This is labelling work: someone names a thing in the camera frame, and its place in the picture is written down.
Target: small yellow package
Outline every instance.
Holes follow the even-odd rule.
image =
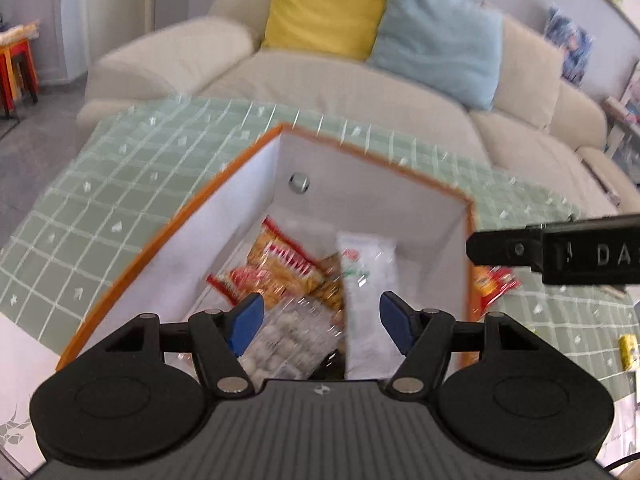
[[[634,334],[620,336],[620,358],[625,372],[631,372],[640,368],[640,356],[638,355],[638,338]]]

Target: red snack bag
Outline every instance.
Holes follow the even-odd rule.
[[[247,264],[207,278],[209,285],[236,306],[251,292],[259,292],[271,309],[284,294],[304,296],[324,283],[318,263],[265,218],[247,257]]]
[[[495,300],[522,284],[508,267],[476,267],[474,285],[481,296],[480,317],[482,317]]]

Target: cable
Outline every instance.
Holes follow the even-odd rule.
[[[632,453],[628,456],[625,456],[624,458],[621,458],[620,460],[616,460],[613,464],[609,464],[608,466],[606,466],[605,469],[607,471],[611,471],[613,469],[619,468],[621,465],[625,465],[625,464],[628,464],[629,462],[633,462],[634,460],[640,460],[640,452]]]

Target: food package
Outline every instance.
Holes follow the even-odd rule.
[[[347,317],[346,378],[389,378],[404,360],[380,321],[380,296],[398,290],[396,244],[341,233],[338,248]]]
[[[321,301],[324,306],[334,312],[332,323],[344,330],[344,292],[340,254],[335,253],[318,262],[318,267],[326,276],[326,281],[311,292],[311,297]]]
[[[262,327],[238,359],[256,388],[265,379],[307,379],[333,352],[340,330],[317,301],[284,298],[265,313]]]
[[[269,269],[290,289],[308,294],[324,282],[318,264],[297,243],[287,238],[267,216],[246,259],[249,265]]]
[[[495,300],[520,285],[520,281],[507,267],[476,267],[474,286],[481,295],[480,317],[484,316]]]
[[[625,372],[640,369],[640,356],[638,354],[638,338],[634,334],[620,336],[620,359]]]
[[[259,292],[269,310],[284,294],[309,294],[324,283],[324,274],[318,264],[267,217],[249,252],[247,265],[218,276],[210,275],[207,282],[233,306],[251,292]]]

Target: beige sofa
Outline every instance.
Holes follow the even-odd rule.
[[[309,108],[412,134],[554,190],[592,216],[640,212],[640,195],[603,153],[600,107],[560,79],[562,55],[505,16],[491,112],[351,60],[258,50],[271,0],[216,0],[209,16],[121,47],[89,71],[82,142],[97,122],[176,92]],[[581,163],[584,159],[591,171]],[[620,198],[612,204],[602,186]]]

